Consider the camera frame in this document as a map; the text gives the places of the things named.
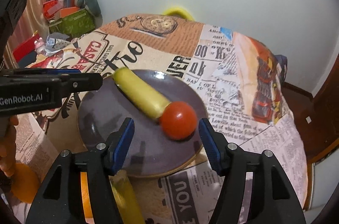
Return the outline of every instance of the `plate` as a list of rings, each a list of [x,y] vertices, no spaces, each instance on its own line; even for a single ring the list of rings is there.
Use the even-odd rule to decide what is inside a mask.
[[[183,81],[159,71],[133,72],[170,101],[190,104],[198,120],[207,117],[203,101]],[[126,117],[135,122],[134,137],[123,166],[129,176],[160,177],[174,173],[188,165],[201,150],[198,129],[186,141],[170,140],[157,123],[125,97],[110,77],[103,80],[99,90],[88,92],[80,104],[78,127],[85,146],[90,149],[104,142]]]

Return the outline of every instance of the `silver bolt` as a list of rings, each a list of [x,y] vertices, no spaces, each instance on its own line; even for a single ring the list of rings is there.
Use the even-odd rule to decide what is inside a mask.
[[[104,149],[106,147],[106,144],[105,143],[99,143],[99,144],[97,144],[97,149],[99,149],[99,150],[102,150],[102,149]]]
[[[66,157],[68,154],[69,154],[69,150],[67,150],[67,149],[65,149],[65,150],[63,150],[62,152],[60,152],[60,155],[61,155],[62,157]]]
[[[227,147],[228,147],[230,150],[235,150],[235,149],[237,149],[237,145],[236,145],[235,143],[229,143],[229,144],[227,145]]]
[[[270,150],[268,150],[268,149],[264,151],[264,154],[265,154],[267,157],[272,157],[272,156],[273,156],[273,152],[270,151]]]

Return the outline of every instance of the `red tomato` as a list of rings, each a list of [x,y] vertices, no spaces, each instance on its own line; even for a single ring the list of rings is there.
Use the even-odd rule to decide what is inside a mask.
[[[192,106],[185,102],[172,102],[159,119],[164,133],[173,140],[190,136],[197,126],[197,115]]]

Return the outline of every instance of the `tablecloth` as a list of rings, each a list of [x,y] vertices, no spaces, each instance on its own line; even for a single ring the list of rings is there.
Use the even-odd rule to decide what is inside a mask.
[[[133,14],[79,37],[53,56],[38,55],[29,67],[74,68],[107,77],[122,66],[163,71],[190,85],[203,100],[213,128],[229,142],[247,151],[275,153],[304,204],[303,143],[281,93],[281,66],[265,45],[219,26]],[[59,152],[85,150],[77,129],[84,94],[71,95],[60,109],[33,113]],[[131,178],[145,220],[161,224],[208,223],[222,182],[204,150],[170,176]],[[246,221],[250,189],[248,173],[240,223]]]

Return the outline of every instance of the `green box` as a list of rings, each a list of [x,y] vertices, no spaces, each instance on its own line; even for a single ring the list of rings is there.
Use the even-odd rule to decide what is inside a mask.
[[[81,9],[53,22],[49,27],[50,33],[59,32],[75,38],[93,31],[95,24],[92,15],[86,9]]]

